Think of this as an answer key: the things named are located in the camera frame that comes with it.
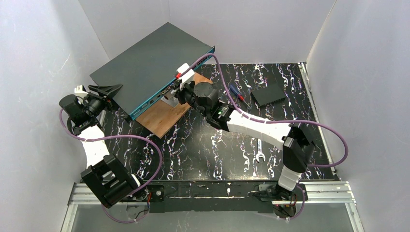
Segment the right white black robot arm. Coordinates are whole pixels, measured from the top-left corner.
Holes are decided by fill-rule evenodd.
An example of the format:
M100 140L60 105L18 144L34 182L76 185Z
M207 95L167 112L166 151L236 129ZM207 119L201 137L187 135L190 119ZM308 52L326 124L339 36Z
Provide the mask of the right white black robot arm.
M187 103L199 112L209 125L229 132L245 134L282 150L283 168L276 191L291 193L316 148L316 144L302 123L278 123L236 110L219 99L219 93L210 83L193 81L171 91L180 104Z

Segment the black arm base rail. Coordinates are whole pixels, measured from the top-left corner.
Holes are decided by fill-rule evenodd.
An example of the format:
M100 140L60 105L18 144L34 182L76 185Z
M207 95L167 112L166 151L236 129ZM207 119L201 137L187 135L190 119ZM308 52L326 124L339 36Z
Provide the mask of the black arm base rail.
M152 192L153 213L165 212L229 212L256 211L271 213L270 200L253 196L261 185L275 186L277 181L266 180L199 180L152 181L147 189Z

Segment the dark teal network switch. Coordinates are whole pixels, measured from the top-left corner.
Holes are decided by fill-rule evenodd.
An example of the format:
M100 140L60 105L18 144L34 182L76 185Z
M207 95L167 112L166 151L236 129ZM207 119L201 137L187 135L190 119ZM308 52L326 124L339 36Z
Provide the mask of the dark teal network switch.
M98 86L123 85L113 100L131 122L163 97L181 65L196 62L197 69L208 60L199 58L215 50L167 22L90 77Z

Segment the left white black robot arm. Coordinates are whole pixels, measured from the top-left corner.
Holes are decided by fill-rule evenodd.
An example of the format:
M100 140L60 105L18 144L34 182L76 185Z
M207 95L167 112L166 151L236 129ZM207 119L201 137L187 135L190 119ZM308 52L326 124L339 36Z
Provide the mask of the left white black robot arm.
M122 87L122 84L104 87L90 85L85 89L79 85L73 94L59 101L60 107L68 115L69 134L80 137L85 150L87 164L81 178L106 208L124 198L140 200L145 195L143 190L135 192L143 181L131 174L116 155L109 152L98 120L101 112L119 108L113 97Z

